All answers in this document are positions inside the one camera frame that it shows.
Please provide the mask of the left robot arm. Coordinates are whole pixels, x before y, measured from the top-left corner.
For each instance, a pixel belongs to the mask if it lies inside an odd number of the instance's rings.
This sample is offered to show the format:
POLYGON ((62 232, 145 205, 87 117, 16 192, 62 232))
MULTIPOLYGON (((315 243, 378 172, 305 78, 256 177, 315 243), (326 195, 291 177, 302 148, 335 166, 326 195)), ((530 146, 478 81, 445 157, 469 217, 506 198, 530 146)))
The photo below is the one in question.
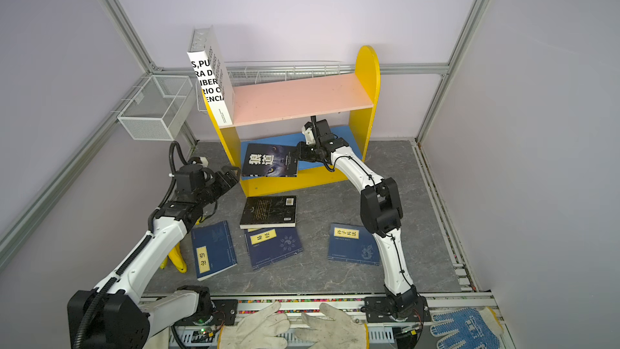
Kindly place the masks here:
POLYGON ((202 218, 206 206, 240 181, 240 170, 208 168, 185 159, 178 142, 169 148, 170 185, 148 218, 148 229, 124 260, 91 290, 67 304, 72 348, 142 348, 155 335, 186 318, 210 321, 216 307, 206 287, 184 286, 150 306, 140 299, 161 263, 202 218))

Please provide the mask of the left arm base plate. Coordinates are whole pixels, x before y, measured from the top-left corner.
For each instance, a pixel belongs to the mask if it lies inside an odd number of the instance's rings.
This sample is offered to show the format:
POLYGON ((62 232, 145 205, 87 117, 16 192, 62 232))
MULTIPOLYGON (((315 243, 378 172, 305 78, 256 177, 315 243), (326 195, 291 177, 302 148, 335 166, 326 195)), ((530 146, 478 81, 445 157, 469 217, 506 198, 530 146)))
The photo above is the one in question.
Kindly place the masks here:
POLYGON ((238 305, 239 301, 232 298, 202 301, 191 322, 196 326, 233 326, 238 305))

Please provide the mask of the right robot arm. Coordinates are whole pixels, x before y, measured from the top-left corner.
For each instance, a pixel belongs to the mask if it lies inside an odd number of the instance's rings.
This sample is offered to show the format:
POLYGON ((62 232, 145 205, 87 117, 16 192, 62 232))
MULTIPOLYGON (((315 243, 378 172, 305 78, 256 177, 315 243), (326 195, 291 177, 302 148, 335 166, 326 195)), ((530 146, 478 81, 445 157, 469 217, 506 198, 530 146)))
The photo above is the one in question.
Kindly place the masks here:
POLYGON ((397 321, 415 316, 423 320, 425 299, 413 283, 401 241, 403 209, 397 182, 367 166, 349 143, 332 132, 328 121, 311 117, 297 145, 300 160, 321 163, 329 172, 340 171, 360 195, 360 218, 372 234, 384 269, 387 315, 397 321))

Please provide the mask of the white book black lettering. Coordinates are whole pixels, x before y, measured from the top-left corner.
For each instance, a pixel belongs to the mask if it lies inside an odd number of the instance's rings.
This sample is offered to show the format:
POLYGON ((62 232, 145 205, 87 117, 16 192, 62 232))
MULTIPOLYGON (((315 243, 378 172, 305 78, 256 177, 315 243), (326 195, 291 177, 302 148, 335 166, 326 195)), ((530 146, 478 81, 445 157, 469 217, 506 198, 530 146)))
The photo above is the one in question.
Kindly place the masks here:
POLYGON ((235 93, 213 26, 194 30, 187 56, 217 125, 232 127, 235 93))

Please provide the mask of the black book antler cover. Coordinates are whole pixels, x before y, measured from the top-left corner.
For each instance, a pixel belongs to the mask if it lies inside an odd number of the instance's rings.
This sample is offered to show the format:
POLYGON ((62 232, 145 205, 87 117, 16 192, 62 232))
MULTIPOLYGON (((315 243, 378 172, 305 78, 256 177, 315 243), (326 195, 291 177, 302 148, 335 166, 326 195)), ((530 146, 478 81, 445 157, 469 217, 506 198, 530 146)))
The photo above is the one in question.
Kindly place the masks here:
POLYGON ((296 227, 297 196, 248 197, 240 220, 241 229, 296 227))

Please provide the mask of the black book wolf cover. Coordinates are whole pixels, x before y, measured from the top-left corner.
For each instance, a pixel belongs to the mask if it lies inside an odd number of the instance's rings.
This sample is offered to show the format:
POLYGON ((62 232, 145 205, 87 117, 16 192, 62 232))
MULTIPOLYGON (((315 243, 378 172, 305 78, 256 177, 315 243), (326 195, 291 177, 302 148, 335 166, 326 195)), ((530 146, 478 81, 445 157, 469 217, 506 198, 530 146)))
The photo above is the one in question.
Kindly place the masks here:
POLYGON ((242 165, 243 177, 297 177, 299 154, 295 146, 250 143, 242 165))

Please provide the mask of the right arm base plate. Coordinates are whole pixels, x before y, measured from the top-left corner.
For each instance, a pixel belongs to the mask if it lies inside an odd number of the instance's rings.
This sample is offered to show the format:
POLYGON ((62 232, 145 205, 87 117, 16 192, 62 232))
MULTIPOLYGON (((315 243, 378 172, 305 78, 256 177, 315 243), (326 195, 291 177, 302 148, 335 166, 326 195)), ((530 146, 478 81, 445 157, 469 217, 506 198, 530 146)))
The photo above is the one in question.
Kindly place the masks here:
POLYGON ((365 297, 361 308, 368 323, 427 323, 431 321, 425 297, 418 296, 411 308, 398 311, 388 297, 365 297))

